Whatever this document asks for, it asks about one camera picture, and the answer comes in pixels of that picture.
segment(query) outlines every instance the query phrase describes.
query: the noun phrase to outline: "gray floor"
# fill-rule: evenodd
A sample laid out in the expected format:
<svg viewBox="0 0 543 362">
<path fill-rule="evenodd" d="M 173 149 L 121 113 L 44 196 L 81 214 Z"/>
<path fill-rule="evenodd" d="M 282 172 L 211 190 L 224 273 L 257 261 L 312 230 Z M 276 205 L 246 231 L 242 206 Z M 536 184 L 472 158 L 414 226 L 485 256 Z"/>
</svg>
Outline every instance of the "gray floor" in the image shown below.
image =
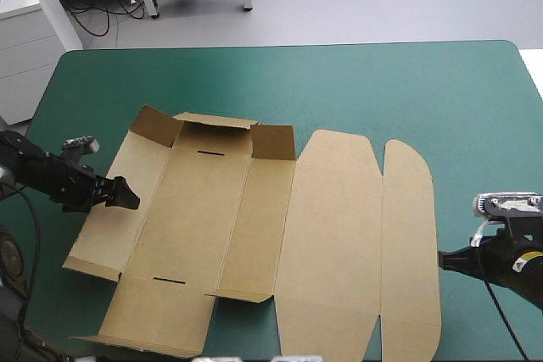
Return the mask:
<svg viewBox="0 0 543 362">
<path fill-rule="evenodd" d="M 17 131 L 24 135 L 30 123 L 31 123 L 30 120 L 26 120 L 24 122 L 16 123 L 15 125 L 8 125 L 6 122 L 2 120 L 2 118 L 0 118 L 0 131 L 5 131 L 6 129 L 10 129 L 11 131 Z"/>
<path fill-rule="evenodd" d="M 543 0 L 241 0 L 160 2 L 157 20 L 113 19 L 109 34 L 85 47 L 221 47 L 352 42 L 506 39 L 543 47 Z M 104 29 L 102 14 L 85 24 Z"/>
</svg>

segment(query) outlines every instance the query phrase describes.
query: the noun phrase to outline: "yellow label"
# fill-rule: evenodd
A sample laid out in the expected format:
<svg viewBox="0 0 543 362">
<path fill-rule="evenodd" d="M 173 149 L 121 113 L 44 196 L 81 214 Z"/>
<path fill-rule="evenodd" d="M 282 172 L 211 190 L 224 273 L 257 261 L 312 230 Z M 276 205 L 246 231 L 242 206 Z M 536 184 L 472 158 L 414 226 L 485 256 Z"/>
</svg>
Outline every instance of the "yellow label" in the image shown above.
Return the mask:
<svg viewBox="0 0 543 362">
<path fill-rule="evenodd" d="M 543 256 L 543 252 L 528 252 L 523 254 L 519 259 L 526 260 L 527 262 L 531 259 L 539 258 Z"/>
<path fill-rule="evenodd" d="M 524 266 L 531 260 L 535 258 L 540 258 L 543 256 L 543 252 L 527 252 L 523 254 L 520 258 L 518 258 L 515 263 L 512 264 L 512 269 L 515 270 L 517 273 L 520 273 L 523 271 Z"/>
</svg>

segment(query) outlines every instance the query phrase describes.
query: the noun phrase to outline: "table surface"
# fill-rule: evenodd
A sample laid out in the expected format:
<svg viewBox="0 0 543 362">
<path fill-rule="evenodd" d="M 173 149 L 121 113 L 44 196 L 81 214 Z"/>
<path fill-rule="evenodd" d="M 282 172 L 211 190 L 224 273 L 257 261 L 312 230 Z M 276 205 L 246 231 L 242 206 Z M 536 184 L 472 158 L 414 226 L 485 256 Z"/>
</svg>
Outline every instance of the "table surface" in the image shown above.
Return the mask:
<svg viewBox="0 0 543 362">
<path fill-rule="evenodd" d="M 101 150 L 84 161 L 104 173 L 144 103 L 168 114 L 293 124 L 298 153 L 318 128 L 367 135 L 381 165 L 384 144 L 399 138 L 432 170 L 440 250 L 467 245 L 479 225 L 472 213 L 477 193 L 543 189 L 543 105 L 509 42 L 71 52 L 60 60 L 28 137 L 58 152 L 65 138 L 92 134 Z M 40 193 L 30 195 L 43 223 L 30 326 L 75 354 L 142 358 L 69 339 L 98 331 L 115 284 L 61 269 L 85 216 L 61 214 Z M 31 217 L 19 198 L 0 205 L 0 221 L 30 263 Z M 439 279 L 443 330 L 435 360 L 520 359 L 481 281 L 442 270 Z M 543 358 L 540 311 L 496 291 L 528 354 Z M 367 359 L 380 358 L 378 333 Z M 278 354 L 272 300 L 218 300 L 205 353 Z"/>
</svg>

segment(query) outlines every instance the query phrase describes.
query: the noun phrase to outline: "box flap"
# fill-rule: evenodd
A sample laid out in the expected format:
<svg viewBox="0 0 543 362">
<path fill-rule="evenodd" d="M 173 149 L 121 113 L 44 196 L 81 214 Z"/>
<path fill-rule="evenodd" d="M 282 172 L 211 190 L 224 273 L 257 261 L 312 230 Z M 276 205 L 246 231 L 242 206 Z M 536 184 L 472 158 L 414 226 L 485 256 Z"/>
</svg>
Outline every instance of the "box flap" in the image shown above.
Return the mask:
<svg viewBox="0 0 543 362">
<path fill-rule="evenodd" d="M 277 270 L 283 354 L 362 360 L 379 313 L 382 196 L 365 137 L 313 134 L 296 164 Z"/>
<path fill-rule="evenodd" d="M 120 146 L 108 177 L 123 175 L 140 197 L 137 211 L 92 208 L 64 267 L 117 281 L 147 216 L 154 190 L 160 183 L 171 149 L 129 131 Z"/>
<path fill-rule="evenodd" d="M 252 125 L 253 157 L 295 160 L 294 129 L 290 125 Z"/>
<path fill-rule="evenodd" d="M 260 302 L 273 294 L 294 165 L 251 160 L 216 296 Z"/>
<path fill-rule="evenodd" d="M 244 128 L 183 122 L 175 149 L 215 156 L 245 156 L 253 153 L 250 133 Z"/>
<path fill-rule="evenodd" d="M 178 114 L 177 116 L 175 116 L 175 119 L 183 120 L 190 123 L 200 123 L 201 125 L 233 127 L 238 129 L 245 129 L 247 131 L 251 128 L 251 125 L 256 125 L 258 123 L 256 120 L 250 119 L 213 116 L 210 114 L 193 114 L 191 112 Z"/>
<path fill-rule="evenodd" d="M 434 185 L 424 159 L 389 141 L 383 175 L 383 361 L 430 361 L 441 311 Z"/>
<path fill-rule="evenodd" d="M 82 341 L 89 341 L 90 343 L 103 343 L 105 345 L 114 345 L 116 347 L 130 348 L 137 351 L 151 351 L 157 354 L 173 355 L 177 358 L 194 358 L 199 353 L 191 351 L 190 349 L 178 349 L 171 347 L 164 347 L 157 345 L 156 343 L 139 343 L 131 341 L 125 338 L 108 337 L 105 335 L 93 335 L 90 337 L 72 337 L 74 339 L 81 339 Z"/>
<path fill-rule="evenodd" d="M 130 130 L 170 148 L 176 140 L 182 122 L 160 112 L 157 108 L 143 105 Z"/>
<path fill-rule="evenodd" d="M 201 354 L 214 303 L 202 287 L 124 274 L 98 335 L 131 348 Z"/>
</svg>

